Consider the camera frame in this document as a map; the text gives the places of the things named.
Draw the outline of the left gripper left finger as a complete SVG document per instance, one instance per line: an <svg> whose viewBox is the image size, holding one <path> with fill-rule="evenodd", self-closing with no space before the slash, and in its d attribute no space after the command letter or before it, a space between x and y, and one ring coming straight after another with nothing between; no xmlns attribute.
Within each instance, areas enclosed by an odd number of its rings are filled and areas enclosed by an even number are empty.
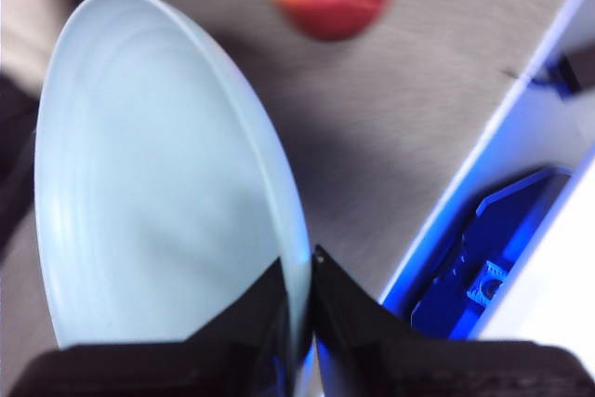
<svg viewBox="0 0 595 397"><path fill-rule="evenodd" d="M13 396L286 396L288 296L275 260L227 309L177 342L78 345L25 367Z"/></svg>

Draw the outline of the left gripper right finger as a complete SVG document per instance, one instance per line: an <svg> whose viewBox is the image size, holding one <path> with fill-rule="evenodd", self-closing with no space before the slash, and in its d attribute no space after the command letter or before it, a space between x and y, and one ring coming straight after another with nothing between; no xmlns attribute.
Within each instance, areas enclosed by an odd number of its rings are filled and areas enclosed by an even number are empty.
<svg viewBox="0 0 595 397"><path fill-rule="evenodd" d="M327 396L591 396L569 351L531 341L426 337L372 299L321 246L312 322Z"/></svg>

